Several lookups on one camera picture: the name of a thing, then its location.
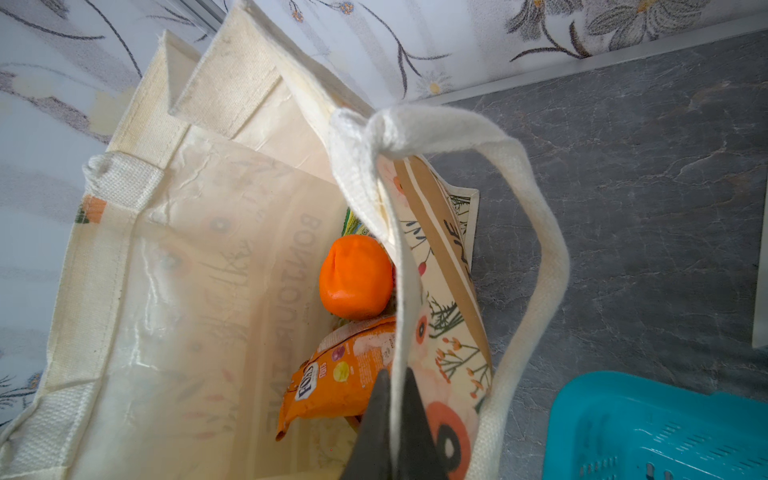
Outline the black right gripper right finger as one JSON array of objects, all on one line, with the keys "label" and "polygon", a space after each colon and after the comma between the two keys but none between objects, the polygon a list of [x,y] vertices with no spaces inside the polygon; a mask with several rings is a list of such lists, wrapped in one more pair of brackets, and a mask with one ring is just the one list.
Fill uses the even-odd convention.
[{"label": "black right gripper right finger", "polygon": [[402,406],[396,479],[447,479],[432,438],[425,408],[414,373],[406,370]]}]

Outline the orange bell pepper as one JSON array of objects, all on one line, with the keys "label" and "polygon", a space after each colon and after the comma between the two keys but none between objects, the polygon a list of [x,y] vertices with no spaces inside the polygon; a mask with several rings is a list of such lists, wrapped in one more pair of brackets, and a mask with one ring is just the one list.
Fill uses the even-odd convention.
[{"label": "orange bell pepper", "polygon": [[318,276],[325,309],[352,321],[379,316],[387,308],[393,289],[393,266],[386,250],[365,235],[337,239]]}]

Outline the orange candy bag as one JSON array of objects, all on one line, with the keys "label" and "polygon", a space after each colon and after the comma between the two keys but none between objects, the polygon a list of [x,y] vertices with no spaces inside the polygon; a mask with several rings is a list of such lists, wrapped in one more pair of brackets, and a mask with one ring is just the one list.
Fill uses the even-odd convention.
[{"label": "orange candy bag", "polygon": [[299,418],[364,414],[382,370],[390,371],[396,318],[353,321],[326,336],[291,377],[277,420],[280,441]]}]

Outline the floral canvas tote bag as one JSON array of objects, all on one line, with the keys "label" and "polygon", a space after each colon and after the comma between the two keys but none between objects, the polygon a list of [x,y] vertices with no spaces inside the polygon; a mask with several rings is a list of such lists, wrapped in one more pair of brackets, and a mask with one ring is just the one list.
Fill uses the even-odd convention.
[{"label": "floral canvas tote bag", "polygon": [[[427,161],[473,150],[541,250],[493,365],[473,223]],[[447,479],[494,479],[510,404],[570,259],[520,142],[474,112],[373,110],[252,1],[205,52],[165,33],[107,150],[84,167],[47,364],[1,435],[5,479],[339,479],[362,417],[299,418],[291,377],[334,330],[318,276],[350,208],[387,252],[392,478],[406,370]]]}]

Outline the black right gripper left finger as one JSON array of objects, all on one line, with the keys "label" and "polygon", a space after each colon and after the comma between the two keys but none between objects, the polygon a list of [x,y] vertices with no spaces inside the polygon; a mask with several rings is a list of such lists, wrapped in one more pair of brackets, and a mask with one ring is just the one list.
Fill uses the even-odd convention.
[{"label": "black right gripper left finger", "polygon": [[387,480],[392,478],[389,410],[390,374],[380,370],[367,410],[362,417],[347,465],[340,480]]}]

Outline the green lemon candy bag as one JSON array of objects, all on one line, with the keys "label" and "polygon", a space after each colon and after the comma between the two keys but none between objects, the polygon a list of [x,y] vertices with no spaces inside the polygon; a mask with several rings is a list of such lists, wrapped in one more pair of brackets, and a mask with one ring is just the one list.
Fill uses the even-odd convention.
[{"label": "green lemon candy bag", "polygon": [[370,234],[367,226],[354,214],[354,212],[348,208],[346,210],[341,236],[349,235],[363,235],[368,236]]}]

